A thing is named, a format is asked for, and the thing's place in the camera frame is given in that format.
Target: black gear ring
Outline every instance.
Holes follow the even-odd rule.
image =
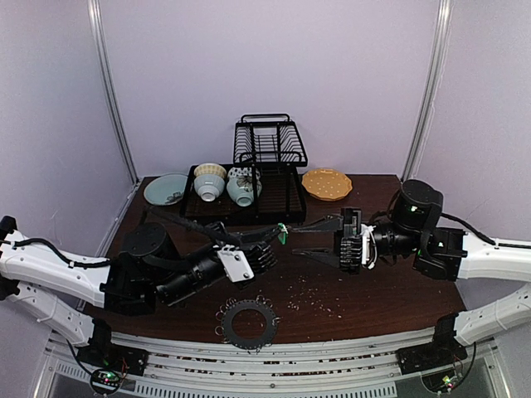
[[[234,332],[232,321],[241,311],[252,309],[258,311],[265,318],[265,330],[256,338],[243,338]],[[243,350],[259,350],[263,346],[271,344],[278,328],[278,318],[273,310],[266,304],[255,300],[242,300],[227,309],[222,318],[222,331],[225,339],[232,345]]]

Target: dish rack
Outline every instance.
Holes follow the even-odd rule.
[[[192,166],[181,204],[180,216],[201,224],[223,221],[226,226],[302,223],[306,200],[297,167],[308,164],[295,122],[288,114],[246,114],[236,123],[233,167],[252,169],[254,201],[239,207],[225,190],[215,201],[203,201],[193,189]],[[257,173],[262,191],[257,195]]]

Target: white wall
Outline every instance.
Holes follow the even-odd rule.
[[[0,216],[94,255],[131,186],[86,1],[0,1]],[[28,396],[49,330],[0,303],[0,395]]]
[[[524,0],[455,2],[446,70],[418,177],[445,211],[486,234],[531,240],[531,7]],[[458,284],[475,308],[521,284]],[[498,339],[516,397],[529,397],[531,327]]]
[[[231,161],[234,123],[287,112],[311,167],[402,172],[437,0],[102,1],[141,176]]]

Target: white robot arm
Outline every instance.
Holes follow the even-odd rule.
[[[465,346],[531,320],[531,242],[493,240],[463,221],[472,233],[436,227],[441,216],[458,220],[442,213],[439,192],[416,180],[404,182],[393,203],[392,209],[372,217],[367,225],[361,224],[359,209],[343,209],[341,216],[290,228],[291,232],[334,232],[333,254],[329,250],[294,252],[351,274],[361,266],[371,269],[381,256],[414,255],[413,268],[433,279],[528,283],[482,308],[442,318],[433,342],[397,352],[402,373],[450,364],[457,352],[465,359]],[[158,216],[166,217],[162,212]],[[190,221],[170,221],[196,227]],[[122,253],[108,260],[61,252],[43,240],[28,239],[17,231],[14,219],[4,217],[0,222],[0,299],[20,303],[39,322],[60,332],[80,347],[78,357],[85,362],[100,362],[102,352],[103,357],[125,357],[127,347],[110,343],[110,328],[103,321],[76,312],[47,289],[116,313],[152,313],[157,300],[173,305],[224,277],[235,284],[249,283],[248,279],[275,264],[267,242],[286,231],[279,226],[227,234],[221,223],[210,229],[197,228],[209,230],[212,243],[185,257],[161,225],[148,223],[128,234]],[[130,355],[147,355],[138,351],[142,350]]]
[[[466,235],[458,279],[493,278],[527,282],[513,294],[455,319],[455,339],[468,346],[486,337],[531,321],[531,242],[495,239],[489,245]]]

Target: orange plate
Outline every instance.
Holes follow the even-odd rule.
[[[332,168],[316,168],[302,177],[306,191],[321,201],[338,201],[352,191],[352,181]]]

